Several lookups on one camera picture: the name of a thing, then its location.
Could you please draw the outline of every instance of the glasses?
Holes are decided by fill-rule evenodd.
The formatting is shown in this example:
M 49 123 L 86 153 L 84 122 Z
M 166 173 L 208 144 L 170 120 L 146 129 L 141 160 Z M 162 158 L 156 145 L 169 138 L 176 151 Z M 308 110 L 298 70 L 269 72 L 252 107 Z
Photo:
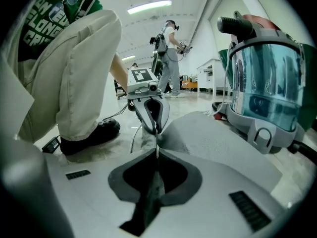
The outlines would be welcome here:
M 64 11 L 64 3 L 69 5 L 75 5 L 78 0 L 62 0 L 53 6 L 53 8 L 49 12 L 49 19 L 51 22 L 55 22 L 54 17 L 62 10 Z

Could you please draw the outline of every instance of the beige pants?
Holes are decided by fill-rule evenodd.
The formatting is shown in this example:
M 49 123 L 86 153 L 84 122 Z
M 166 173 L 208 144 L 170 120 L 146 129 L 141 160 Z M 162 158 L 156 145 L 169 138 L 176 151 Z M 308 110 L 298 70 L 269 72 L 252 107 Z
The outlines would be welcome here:
M 34 98 L 21 138 L 35 142 L 56 123 L 67 140 L 83 140 L 91 134 L 121 34 L 121 22 L 113 11 L 97 11 L 63 30 L 37 60 L 18 64 L 24 87 Z

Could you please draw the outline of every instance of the wire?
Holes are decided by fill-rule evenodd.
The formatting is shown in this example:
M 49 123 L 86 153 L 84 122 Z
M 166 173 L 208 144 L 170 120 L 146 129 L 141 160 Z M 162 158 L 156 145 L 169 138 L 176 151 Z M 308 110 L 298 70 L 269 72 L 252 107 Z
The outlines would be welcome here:
M 287 149 L 294 154 L 297 151 L 300 152 L 302 155 L 304 155 L 317 166 L 317 152 L 308 145 L 304 144 L 303 142 L 294 140 L 292 144 L 289 147 L 287 147 Z
M 227 73 L 228 73 L 228 69 L 229 69 L 229 51 L 230 51 L 230 46 L 231 46 L 231 43 L 229 44 L 229 47 L 228 47 L 228 52 L 227 52 L 227 66 L 226 66 L 226 70 L 225 70 L 225 73 L 224 73 L 224 84 L 223 84 L 223 94 L 222 94 L 222 102 L 221 102 L 221 105 L 218 107 L 217 111 L 216 112 L 213 112 L 213 109 L 211 107 L 210 110 L 208 110 L 207 112 L 204 112 L 208 117 L 210 116 L 214 116 L 215 114 L 219 113 L 222 106 L 223 106 L 223 103 L 224 103 L 224 97 L 225 97 L 225 90 L 226 90 L 226 82 L 227 82 Z
M 105 120 L 107 120 L 107 119 L 109 119 L 109 118 L 112 118 L 112 117 L 115 117 L 115 116 L 118 116 L 118 115 L 122 114 L 122 113 L 126 110 L 127 106 L 128 106 L 128 104 L 125 105 L 125 106 L 123 107 L 123 109 L 121 109 L 119 112 L 115 113 L 114 115 L 112 115 L 112 116 L 110 116 L 110 117 L 107 117 L 107 118 L 103 119 L 103 121 L 105 121 Z
M 171 61 L 174 61 L 173 59 L 171 59 L 171 58 L 169 57 L 169 55 L 167 54 L 167 52 L 166 52 L 166 55 L 168 56 L 168 58 L 169 58 Z M 180 60 L 177 60 L 177 62 L 178 62 L 178 61 L 182 61 L 183 58 L 184 58 L 184 53 L 183 53 L 183 57 L 182 57 Z
M 133 149 L 133 142 L 134 142 L 134 139 L 135 139 L 135 136 L 136 134 L 138 133 L 139 129 L 141 128 L 142 126 L 142 123 L 139 125 L 139 127 L 137 128 L 137 130 L 135 131 L 134 135 L 133 135 L 133 138 L 132 138 L 132 142 L 130 144 L 130 150 L 129 150 L 129 153 L 132 153 L 132 149 Z

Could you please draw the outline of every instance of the white cabinet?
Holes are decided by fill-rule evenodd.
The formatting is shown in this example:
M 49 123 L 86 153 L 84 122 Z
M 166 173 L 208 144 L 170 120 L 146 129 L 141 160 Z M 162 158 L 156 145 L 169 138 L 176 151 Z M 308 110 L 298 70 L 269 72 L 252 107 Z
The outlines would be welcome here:
M 218 59 L 211 59 L 204 65 L 197 69 L 198 76 L 198 90 L 199 88 L 213 89 L 213 95 L 216 95 L 216 90 L 223 90 L 224 83 L 224 69 L 221 61 Z M 228 95 L 231 92 L 228 80 L 226 82 L 226 90 Z

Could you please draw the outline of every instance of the green cloth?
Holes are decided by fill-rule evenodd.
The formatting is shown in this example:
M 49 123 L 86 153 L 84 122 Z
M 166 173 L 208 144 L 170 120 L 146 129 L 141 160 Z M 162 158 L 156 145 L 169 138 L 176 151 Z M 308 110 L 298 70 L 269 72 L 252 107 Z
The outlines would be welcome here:
M 317 116 L 317 50 L 303 44 L 306 64 L 306 86 L 303 92 L 303 102 L 299 111 L 298 123 L 307 131 L 313 126 Z
M 227 52 L 228 52 L 228 50 L 220 50 L 218 52 L 224 71 L 226 71 L 227 62 L 228 62 L 228 60 L 227 60 L 227 58 L 228 58 Z M 231 62 L 231 60 L 229 61 L 229 68 L 228 68 L 228 71 L 227 71 L 227 79 L 228 79 L 228 82 L 230 84 L 231 89 L 233 89 L 233 71 L 232 71 L 232 62 Z
M 19 61 L 37 59 L 59 32 L 74 22 L 82 0 L 78 0 L 73 6 L 64 2 L 64 10 L 60 10 L 52 20 L 49 19 L 49 12 L 61 1 L 36 0 L 22 29 L 19 42 Z M 102 8 L 100 2 L 95 0 L 88 14 Z

